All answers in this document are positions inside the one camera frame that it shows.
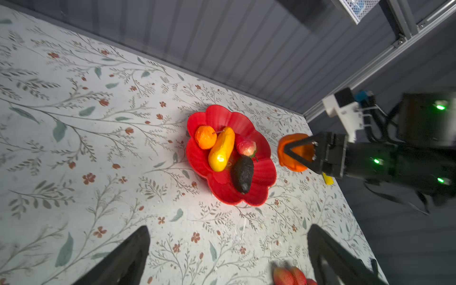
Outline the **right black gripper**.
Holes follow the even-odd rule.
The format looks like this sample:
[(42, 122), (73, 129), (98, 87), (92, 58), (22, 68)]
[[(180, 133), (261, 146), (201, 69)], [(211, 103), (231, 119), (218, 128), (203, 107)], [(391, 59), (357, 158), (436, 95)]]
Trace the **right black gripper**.
[(398, 147), (380, 142), (350, 142), (346, 134), (283, 137), (283, 167), (343, 178), (384, 179), (394, 167)]

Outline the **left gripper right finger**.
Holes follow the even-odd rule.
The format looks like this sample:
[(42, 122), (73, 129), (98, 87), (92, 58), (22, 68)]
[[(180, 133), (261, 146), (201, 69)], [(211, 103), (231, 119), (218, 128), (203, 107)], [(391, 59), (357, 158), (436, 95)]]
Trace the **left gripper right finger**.
[(309, 258), (319, 285), (384, 285), (375, 260), (372, 269), (343, 248), (317, 224), (307, 235)]

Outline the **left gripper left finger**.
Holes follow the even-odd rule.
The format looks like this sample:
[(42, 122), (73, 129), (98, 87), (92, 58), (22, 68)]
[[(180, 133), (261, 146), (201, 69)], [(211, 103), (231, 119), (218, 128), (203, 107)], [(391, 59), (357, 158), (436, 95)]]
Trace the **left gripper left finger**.
[(139, 227), (76, 285), (138, 285), (149, 253), (150, 234), (147, 226)]

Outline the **red apple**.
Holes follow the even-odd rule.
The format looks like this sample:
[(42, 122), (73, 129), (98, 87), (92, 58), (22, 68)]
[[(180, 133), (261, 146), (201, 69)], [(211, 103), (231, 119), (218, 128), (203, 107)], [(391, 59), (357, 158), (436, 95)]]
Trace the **red apple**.
[(257, 145), (252, 140), (239, 140), (236, 143), (236, 150), (240, 155), (253, 158), (257, 152)]

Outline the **dark avocado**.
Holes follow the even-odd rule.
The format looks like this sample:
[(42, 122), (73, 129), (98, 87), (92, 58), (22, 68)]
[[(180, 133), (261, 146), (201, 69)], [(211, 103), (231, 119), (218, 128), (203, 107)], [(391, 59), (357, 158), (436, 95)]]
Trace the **dark avocado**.
[(230, 171), (235, 189), (241, 194), (247, 194), (254, 176), (254, 162), (249, 156), (241, 155)]

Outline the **yellow squash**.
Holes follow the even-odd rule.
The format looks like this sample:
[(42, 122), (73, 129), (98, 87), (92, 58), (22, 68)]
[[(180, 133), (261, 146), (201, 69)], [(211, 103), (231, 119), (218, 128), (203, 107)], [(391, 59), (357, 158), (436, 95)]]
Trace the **yellow squash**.
[(235, 145), (235, 132), (230, 127), (225, 127), (218, 135), (215, 145), (210, 150), (208, 161), (215, 172), (222, 172), (228, 165), (229, 158)]

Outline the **small orange tangerine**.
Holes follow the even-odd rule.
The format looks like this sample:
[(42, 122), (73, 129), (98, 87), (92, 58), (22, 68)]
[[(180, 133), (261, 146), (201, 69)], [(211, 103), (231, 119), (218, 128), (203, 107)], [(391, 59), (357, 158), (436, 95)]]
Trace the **small orange tangerine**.
[(211, 149), (217, 141), (216, 131), (208, 125), (199, 126), (195, 132), (195, 140), (202, 150)]

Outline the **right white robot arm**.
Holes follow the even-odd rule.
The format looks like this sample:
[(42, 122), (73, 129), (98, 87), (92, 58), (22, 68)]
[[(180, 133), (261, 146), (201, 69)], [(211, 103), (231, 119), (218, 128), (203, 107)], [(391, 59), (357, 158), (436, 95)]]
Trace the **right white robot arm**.
[(323, 100), (344, 134), (283, 137), (277, 155), (294, 172), (356, 178), (412, 188), (420, 201), (444, 205), (456, 196), (456, 93), (406, 93), (388, 113), (366, 91), (349, 88)]

